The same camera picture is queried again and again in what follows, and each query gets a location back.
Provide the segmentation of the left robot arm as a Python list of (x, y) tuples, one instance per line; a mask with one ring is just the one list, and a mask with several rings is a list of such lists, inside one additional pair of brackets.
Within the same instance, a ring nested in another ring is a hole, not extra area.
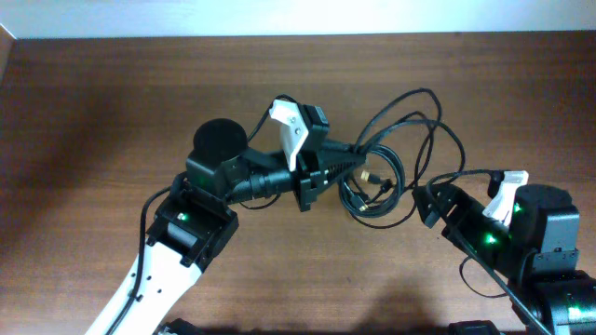
[(361, 166), (346, 143), (329, 141), (325, 127), (295, 153), (261, 153), (244, 128), (218, 118), (198, 128), (184, 172), (155, 196), (154, 217), (141, 214), (138, 255), (90, 334), (155, 334), (176, 302), (206, 272), (239, 226), (234, 204), (284, 193), (308, 211), (317, 197)]

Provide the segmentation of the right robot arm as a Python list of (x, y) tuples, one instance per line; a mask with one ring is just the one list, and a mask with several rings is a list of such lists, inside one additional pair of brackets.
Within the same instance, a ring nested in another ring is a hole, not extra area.
[(444, 220), (442, 236), (496, 280), (529, 333), (594, 333), (595, 279), (577, 267), (579, 211), (568, 192), (522, 186), (503, 220), (452, 184), (417, 187), (413, 199), (427, 227)]

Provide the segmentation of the black USB cable thin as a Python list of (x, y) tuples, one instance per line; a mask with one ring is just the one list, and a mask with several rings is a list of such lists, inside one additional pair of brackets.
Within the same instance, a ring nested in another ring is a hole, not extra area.
[[(413, 111), (378, 131), (373, 130), (390, 110), (416, 95), (430, 97), (436, 110), (434, 117), (429, 117), (421, 111)], [(410, 90), (392, 100), (364, 126), (349, 151), (365, 159), (373, 157), (387, 164), (391, 175), (379, 179), (378, 190), (374, 194), (367, 192), (364, 187), (367, 182), (361, 177), (357, 178), (353, 172), (341, 179), (338, 184), (338, 196), (348, 215), (355, 222), (367, 228), (385, 230), (397, 227), (412, 217), (416, 206), (412, 206), (402, 218), (392, 223), (382, 225), (373, 223), (374, 220), (390, 214), (399, 206), (400, 200), (405, 194), (411, 193), (420, 185), (422, 178), (427, 174), (437, 145), (437, 131), (444, 132), (451, 139), (456, 148), (456, 170), (458, 172), (464, 170), (467, 161), (464, 144), (442, 122), (442, 117), (443, 110), (437, 95), (431, 89), (421, 87)], [(414, 138), (413, 144), (403, 144), (400, 148), (403, 152), (407, 150), (412, 152), (414, 161), (411, 171), (406, 170), (399, 151), (386, 143), (388, 138), (406, 127), (418, 127), (421, 131), (421, 135)]]

